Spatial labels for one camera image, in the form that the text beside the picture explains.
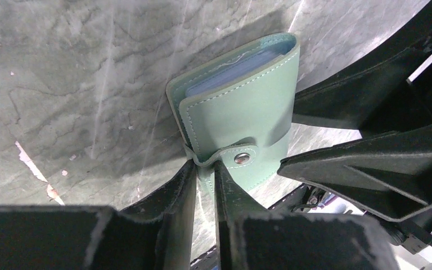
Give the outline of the mint green card holder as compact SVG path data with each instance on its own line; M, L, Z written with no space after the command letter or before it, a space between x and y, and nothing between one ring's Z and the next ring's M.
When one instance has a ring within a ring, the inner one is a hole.
M220 160L250 191L274 175L289 148L300 43L276 33L237 47L174 79L166 95L197 165L201 189L214 193Z

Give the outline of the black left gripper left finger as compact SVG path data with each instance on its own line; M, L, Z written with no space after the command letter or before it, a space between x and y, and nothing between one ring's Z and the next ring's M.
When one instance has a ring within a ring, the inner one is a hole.
M189 269L196 165L139 202L0 205L0 269Z

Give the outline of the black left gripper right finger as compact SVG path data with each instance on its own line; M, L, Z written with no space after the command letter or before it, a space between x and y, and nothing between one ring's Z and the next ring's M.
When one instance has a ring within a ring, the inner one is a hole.
M379 223L349 214L285 214L260 205L214 163L219 269L397 269Z

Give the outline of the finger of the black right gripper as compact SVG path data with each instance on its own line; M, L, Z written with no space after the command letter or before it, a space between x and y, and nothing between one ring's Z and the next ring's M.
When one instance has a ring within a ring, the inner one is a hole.
M371 52L295 95L292 122L360 129L432 54L432 1Z

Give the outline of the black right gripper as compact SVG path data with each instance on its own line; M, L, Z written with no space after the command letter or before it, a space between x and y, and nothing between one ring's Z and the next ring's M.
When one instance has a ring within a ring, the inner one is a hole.
M283 159L277 173L350 201L432 268L432 63L360 131L362 139Z

